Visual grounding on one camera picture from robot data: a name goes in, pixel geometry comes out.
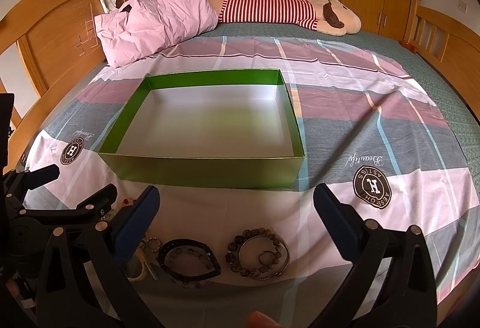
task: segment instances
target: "wooden headboard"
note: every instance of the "wooden headboard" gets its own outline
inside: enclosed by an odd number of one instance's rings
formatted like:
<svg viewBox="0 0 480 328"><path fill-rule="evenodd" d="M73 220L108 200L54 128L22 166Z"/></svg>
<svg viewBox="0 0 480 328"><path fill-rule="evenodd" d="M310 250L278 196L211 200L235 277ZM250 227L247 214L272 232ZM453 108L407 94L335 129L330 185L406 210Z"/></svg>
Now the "wooden headboard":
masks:
<svg viewBox="0 0 480 328"><path fill-rule="evenodd" d="M126 0L117 0L119 7ZM0 21L0 54L16 43L40 99L20 120L9 140L9 164L15 168L43 121L65 95L105 59L94 30L100 0L21 0Z"/></svg>
<svg viewBox="0 0 480 328"><path fill-rule="evenodd" d="M419 6L410 43L453 86L480 120L480 36L438 11Z"/></svg>

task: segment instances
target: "pink pillow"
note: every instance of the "pink pillow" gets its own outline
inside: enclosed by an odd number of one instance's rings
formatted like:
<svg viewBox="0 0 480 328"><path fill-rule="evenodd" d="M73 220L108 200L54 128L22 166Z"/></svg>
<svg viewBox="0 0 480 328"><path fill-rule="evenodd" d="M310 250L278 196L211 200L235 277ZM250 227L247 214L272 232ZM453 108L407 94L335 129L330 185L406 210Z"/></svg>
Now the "pink pillow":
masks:
<svg viewBox="0 0 480 328"><path fill-rule="evenodd" d="M207 0L129 0L96 16L95 29L106 60L117 68L213 30L217 22Z"/></svg>

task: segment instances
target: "human hand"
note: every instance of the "human hand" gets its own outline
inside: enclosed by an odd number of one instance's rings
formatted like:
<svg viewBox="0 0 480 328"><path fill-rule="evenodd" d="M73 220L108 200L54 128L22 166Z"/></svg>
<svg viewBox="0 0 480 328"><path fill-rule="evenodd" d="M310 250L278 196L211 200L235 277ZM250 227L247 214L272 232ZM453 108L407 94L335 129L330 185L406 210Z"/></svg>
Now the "human hand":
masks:
<svg viewBox="0 0 480 328"><path fill-rule="evenodd" d="M247 328L286 328L260 312L253 312L247 317Z"/></svg>

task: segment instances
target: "brown ear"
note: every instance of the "brown ear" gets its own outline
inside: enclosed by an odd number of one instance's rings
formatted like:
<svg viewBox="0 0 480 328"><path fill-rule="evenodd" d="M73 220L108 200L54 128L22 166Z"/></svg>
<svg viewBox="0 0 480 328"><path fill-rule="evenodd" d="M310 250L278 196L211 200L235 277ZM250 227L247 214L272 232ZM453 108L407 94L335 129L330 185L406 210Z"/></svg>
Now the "brown ear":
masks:
<svg viewBox="0 0 480 328"><path fill-rule="evenodd" d="M342 29L345 24L338 20L337 14L332 9L332 2L325 3L323 5L323 18L332 27Z"/></svg>

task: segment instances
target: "round black logo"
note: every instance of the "round black logo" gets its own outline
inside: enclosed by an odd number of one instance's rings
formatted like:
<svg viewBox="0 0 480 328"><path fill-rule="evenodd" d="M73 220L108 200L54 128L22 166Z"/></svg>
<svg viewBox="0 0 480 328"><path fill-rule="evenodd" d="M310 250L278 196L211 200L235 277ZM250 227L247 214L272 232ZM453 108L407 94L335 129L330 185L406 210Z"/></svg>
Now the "round black logo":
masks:
<svg viewBox="0 0 480 328"><path fill-rule="evenodd" d="M75 161L83 149L83 139L78 137L67 144L61 153L60 163L63 165L70 164Z"/></svg>
<svg viewBox="0 0 480 328"><path fill-rule="evenodd" d="M378 168L361 166L353 177L355 195L373 207L384 209L390 203L392 189Z"/></svg>

